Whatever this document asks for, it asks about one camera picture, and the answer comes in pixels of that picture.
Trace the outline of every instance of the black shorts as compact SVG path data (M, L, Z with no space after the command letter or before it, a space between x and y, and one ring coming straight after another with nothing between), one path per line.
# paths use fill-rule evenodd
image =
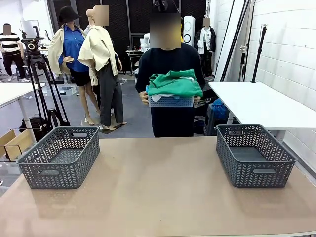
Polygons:
M85 86L89 82L91 82L89 71L80 73L80 72L74 71L71 68L69 68L69 70L77 86Z

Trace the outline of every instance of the black backdrop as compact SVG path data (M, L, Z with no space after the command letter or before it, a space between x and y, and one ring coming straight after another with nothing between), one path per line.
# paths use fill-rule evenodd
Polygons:
M174 0L179 7L179 0ZM128 19L126 0L102 0L103 5L109 6L109 31L114 44L115 51L121 60L125 61L127 55L125 51L129 42ZM71 5L70 0L55 0L54 7L57 17L59 10L63 6ZM76 0L78 14L82 16L79 19L81 28L85 29L88 25L86 10L95 5L100 5L100 0ZM129 16L131 33L148 33L150 31L150 13L152 0L129 0ZM203 25L205 15L206 0L182 0L181 16L192 15L196 19L196 31L200 30Z
M80 27L84 30L89 25L86 12L88 9L92 9L95 5L100 5L100 0L76 0L77 11L81 16L79 18Z

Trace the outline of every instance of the beige tabletop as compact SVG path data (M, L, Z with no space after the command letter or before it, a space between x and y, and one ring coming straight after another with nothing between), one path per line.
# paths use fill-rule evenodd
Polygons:
M103 139L76 190L0 199L1 237L163 237L316 232L316 187L294 167L283 189L233 187L216 138Z

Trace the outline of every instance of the green cloth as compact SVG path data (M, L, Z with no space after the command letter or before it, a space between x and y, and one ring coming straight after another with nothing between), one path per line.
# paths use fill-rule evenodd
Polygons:
M153 74L149 80L149 96L157 94L177 95L181 97L203 96L203 91L193 69L179 72L170 71L167 74Z

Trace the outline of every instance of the white air purifier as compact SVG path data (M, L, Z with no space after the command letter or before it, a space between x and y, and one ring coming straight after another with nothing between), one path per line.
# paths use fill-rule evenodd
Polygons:
M183 42L193 46L196 19L192 16L185 16L183 22Z

